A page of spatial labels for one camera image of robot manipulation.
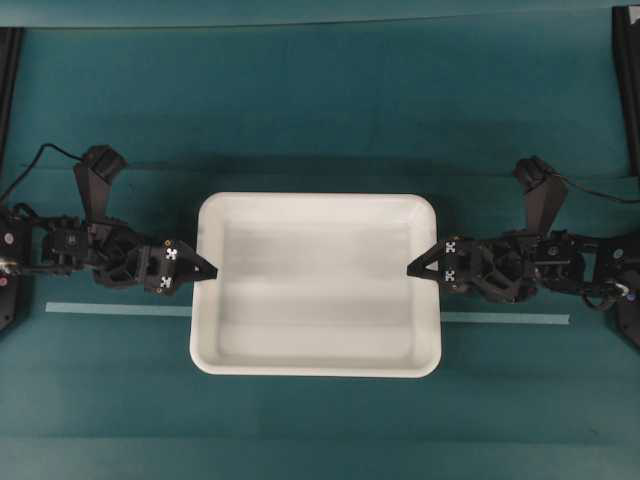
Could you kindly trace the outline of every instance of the teal cloth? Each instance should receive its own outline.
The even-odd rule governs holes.
[[[606,9],[612,0],[4,0],[2,25],[215,27],[363,22],[510,12]]]
[[[119,148],[109,213],[195,232],[217,191],[416,193],[441,235],[523,222],[515,161],[539,154],[638,195],[607,10],[195,30],[29,30],[3,182],[37,146]],[[13,201],[81,214],[48,154]],[[638,227],[572,192],[557,223]],[[611,315],[541,293],[446,311],[569,314],[570,326],[443,325],[419,380],[223,377],[189,358],[188,319],[46,313],[46,302],[188,305],[38,278],[0,336],[0,471],[10,479],[636,479],[640,363]]]

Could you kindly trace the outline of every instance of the light blue tape strip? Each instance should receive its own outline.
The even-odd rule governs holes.
[[[443,322],[569,325],[569,315],[547,313],[442,312]]]
[[[154,317],[191,317],[191,307],[163,305],[122,305],[115,303],[63,303],[47,302],[50,313],[84,313],[88,315],[146,315]],[[569,325],[569,315],[545,313],[481,313],[442,312],[443,322],[451,323],[505,323],[534,325]]]
[[[190,317],[191,307],[163,305],[120,305],[115,303],[47,302],[46,312],[86,313],[89,315],[147,315],[154,317]]]

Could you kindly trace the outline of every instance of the white tray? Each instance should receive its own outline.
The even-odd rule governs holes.
[[[207,373],[421,377],[440,360],[436,241],[414,195],[218,193],[200,209],[191,358]]]

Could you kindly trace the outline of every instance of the black cable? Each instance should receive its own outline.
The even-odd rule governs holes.
[[[608,193],[602,193],[602,192],[597,192],[595,190],[591,190],[588,187],[585,187],[584,185],[580,185],[579,183],[576,183],[572,180],[569,180],[567,177],[564,177],[562,175],[560,175],[559,173],[552,173],[551,175],[553,175],[554,177],[558,177],[559,179],[561,179],[563,182],[567,183],[568,185],[571,185],[572,187],[577,188],[578,190],[582,190],[585,193],[588,193],[589,195],[593,195],[596,197],[600,197],[600,198],[604,198],[605,200],[610,200],[612,202],[617,202],[617,203],[626,203],[626,204],[632,204],[632,203],[640,203],[640,198],[620,198],[620,197],[616,197],[615,195],[609,195]]]
[[[31,172],[33,167],[36,166],[36,164],[38,163],[38,160],[40,160],[40,157],[42,156],[42,152],[44,152],[44,150],[46,148],[53,148],[54,150],[56,150],[57,152],[61,153],[65,157],[69,157],[69,158],[72,158],[74,160],[78,160],[79,162],[82,161],[81,157],[73,155],[72,153],[69,153],[66,150],[63,150],[62,148],[58,147],[57,145],[54,145],[53,143],[43,143],[42,145],[40,145],[40,148],[38,149],[38,152],[36,153],[36,156],[33,158],[31,163],[29,164],[29,166],[24,170],[24,172],[22,172],[18,176],[18,178],[16,178],[13,181],[13,183],[11,185],[9,185],[9,188],[7,188],[2,195],[0,195],[0,205],[4,204],[5,200],[9,197],[9,195],[11,195],[11,192],[13,192],[13,190],[15,190],[15,188],[20,184],[20,182],[22,182],[22,180],[24,180],[24,178],[27,175],[29,175],[29,172]]]

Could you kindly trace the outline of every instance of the green surface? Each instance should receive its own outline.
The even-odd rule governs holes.
[[[602,190],[628,171],[609,12],[324,26],[34,30],[4,181],[39,143],[109,142],[130,160],[110,213],[195,232],[216,191],[417,193],[442,235],[522,225],[515,160],[537,153]],[[47,156],[14,197],[81,213]],[[633,206],[572,193],[558,225],[638,227]],[[640,475],[640,363],[612,319],[541,294],[515,307],[570,326],[445,324],[420,380],[220,377],[187,319],[45,313],[45,302],[187,305],[38,279],[0,337],[2,478],[540,478]]]
[[[210,27],[439,18],[570,11],[613,0],[2,0],[2,25],[22,27]]]

